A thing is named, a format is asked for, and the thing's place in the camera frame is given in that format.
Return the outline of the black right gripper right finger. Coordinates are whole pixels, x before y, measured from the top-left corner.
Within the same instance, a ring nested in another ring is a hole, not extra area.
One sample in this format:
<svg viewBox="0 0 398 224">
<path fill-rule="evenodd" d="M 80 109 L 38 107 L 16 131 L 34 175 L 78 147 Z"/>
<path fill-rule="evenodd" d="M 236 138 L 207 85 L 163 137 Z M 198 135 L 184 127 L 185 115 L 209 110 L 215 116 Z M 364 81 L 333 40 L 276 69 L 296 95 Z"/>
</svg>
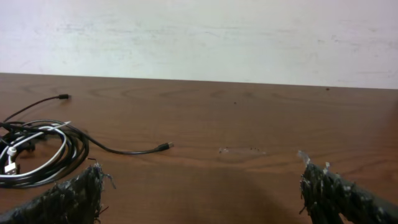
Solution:
<svg viewBox="0 0 398 224">
<path fill-rule="evenodd" d="M 303 151 L 298 156 L 305 165 L 300 179 L 303 209 L 313 224 L 343 223 L 344 219 L 354 224 L 397 224 L 397 205 L 331 172 L 329 163 L 313 164 Z"/>
</svg>

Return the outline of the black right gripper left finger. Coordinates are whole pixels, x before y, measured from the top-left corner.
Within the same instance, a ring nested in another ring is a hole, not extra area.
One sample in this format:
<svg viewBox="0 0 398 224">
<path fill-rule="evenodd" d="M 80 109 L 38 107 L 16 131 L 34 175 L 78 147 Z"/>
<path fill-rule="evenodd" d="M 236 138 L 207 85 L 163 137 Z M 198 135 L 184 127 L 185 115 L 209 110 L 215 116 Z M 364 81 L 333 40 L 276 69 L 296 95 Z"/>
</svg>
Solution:
<svg viewBox="0 0 398 224">
<path fill-rule="evenodd" d="M 55 184 L 39 196 L 1 214 L 1 224 L 95 224 L 104 210 L 104 180 L 113 177 L 98 163 L 76 177 Z"/>
</svg>

